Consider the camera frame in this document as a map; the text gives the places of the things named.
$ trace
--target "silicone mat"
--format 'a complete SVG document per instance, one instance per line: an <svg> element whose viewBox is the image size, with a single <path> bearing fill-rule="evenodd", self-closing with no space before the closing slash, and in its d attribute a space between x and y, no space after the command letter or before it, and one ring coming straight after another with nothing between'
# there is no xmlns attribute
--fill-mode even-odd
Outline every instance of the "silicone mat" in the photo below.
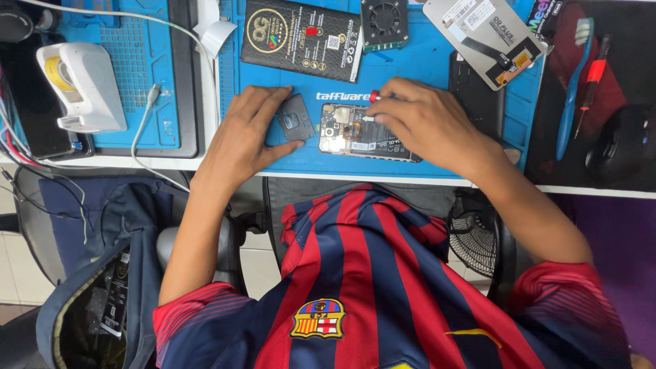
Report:
<svg viewBox="0 0 656 369"><path fill-rule="evenodd" d="M382 84L394 76L417 79L442 89L448 87L449 54L453 51L453 47L424 16L421 5L408 5L408 45L402 50L388 50L363 55L358 83L351 84L240 62L239 51L243 39L243 15L246 1L221 0L219 3L221 15L229 16L231 22L238 25L219 52L222 114L225 114L228 109L232 96L240 93L247 85L270 87L293 85L293 93L302 94L313 125L319 123L321 105L327 102L337 102L368 106L368 101L361 98L352 100L352 95L369 94L372 89L379 89ZM360 8L360 2L355 0L303 0L301 2L358 14ZM533 2L532 0L519 0L511 5L518 15L526 20ZM522 72L505 87L505 146L522 151L522 158L518 163L518 167L522 171L526 162L533 113L543 70L542 65L543 58L540 58L532 68ZM323 94L329 94L333 98L323 100L321 99ZM283 132L280 126L274 122L267 132L266 144L276 145L283 142L285 142ZM323 154L318 150L318 142L317 137L307 140L305 146L276 161L264 171L379 177L460 178L453 172L438 168L425 160L421 163L405 163Z"/></svg>
<svg viewBox="0 0 656 369"><path fill-rule="evenodd" d="M167 0L119 0L119 10L169 19ZM93 135L97 147L129 148L132 145L146 109L146 96L155 83L160 84L160 94L148 113L146 126L136 147L180 147L168 26L122 16L119 28L107 28L98 24L77 28L62 24L58 30L67 42L83 41L102 45L112 59L128 129Z"/></svg>

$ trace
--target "computer mouse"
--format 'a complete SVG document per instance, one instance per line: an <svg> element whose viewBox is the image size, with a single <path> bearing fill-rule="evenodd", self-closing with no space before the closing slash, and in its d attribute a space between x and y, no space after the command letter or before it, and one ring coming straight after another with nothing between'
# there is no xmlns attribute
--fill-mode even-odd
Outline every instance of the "computer mouse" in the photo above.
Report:
<svg viewBox="0 0 656 369"><path fill-rule="evenodd" d="M616 183L656 160L656 105L628 105L613 113L585 158L590 176Z"/></svg>

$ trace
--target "tape roll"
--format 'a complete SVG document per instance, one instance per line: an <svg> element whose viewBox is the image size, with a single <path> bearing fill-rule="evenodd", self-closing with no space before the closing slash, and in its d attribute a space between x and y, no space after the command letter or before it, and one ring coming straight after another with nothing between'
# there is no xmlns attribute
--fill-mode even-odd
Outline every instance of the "tape roll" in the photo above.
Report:
<svg viewBox="0 0 656 369"><path fill-rule="evenodd" d="M45 61L45 75L53 85L63 91L77 91L66 64L59 56L51 56Z"/></svg>

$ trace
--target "blue toothbrush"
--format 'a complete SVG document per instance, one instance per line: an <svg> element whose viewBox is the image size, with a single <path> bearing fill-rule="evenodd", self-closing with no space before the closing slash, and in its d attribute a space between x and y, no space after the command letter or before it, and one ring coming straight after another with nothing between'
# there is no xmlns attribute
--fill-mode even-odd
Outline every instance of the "blue toothbrush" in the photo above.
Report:
<svg viewBox="0 0 656 369"><path fill-rule="evenodd" d="M579 65L574 70L572 77L569 79L569 88L567 89L567 98L565 99L565 108L563 109L563 116L560 118L560 127L558 128L558 141L556 143L556 159L560 160L565 155L567 142L572 130L572 121L574 120L574 106L576 100L576 90L579 84L579 75L581 70L588 61L590 56L590 49L592 48L592 35L594 35L594 20L592 18L579 19L576 25L576 32L574 33L574 42L576 46L583 45L583 56Z"/></svg>

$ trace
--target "man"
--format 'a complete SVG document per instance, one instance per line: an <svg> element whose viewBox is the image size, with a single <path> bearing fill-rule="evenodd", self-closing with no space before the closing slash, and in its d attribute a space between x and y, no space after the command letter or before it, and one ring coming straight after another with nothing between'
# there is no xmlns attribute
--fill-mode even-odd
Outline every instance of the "man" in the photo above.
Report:
<svg viewBox="0 0 656 369"><path fill-rule="evenodd" d="M282 281L260 301L210 283L230 196L303 145L263 146L290 93L235 96L192 180L154 313L160 367L630 368L584 236L452 95L405 79L385 84L368 114L481 188L542 261L517 281L512 315L445 264L442 220L370 184L285 208Z"/></svg>

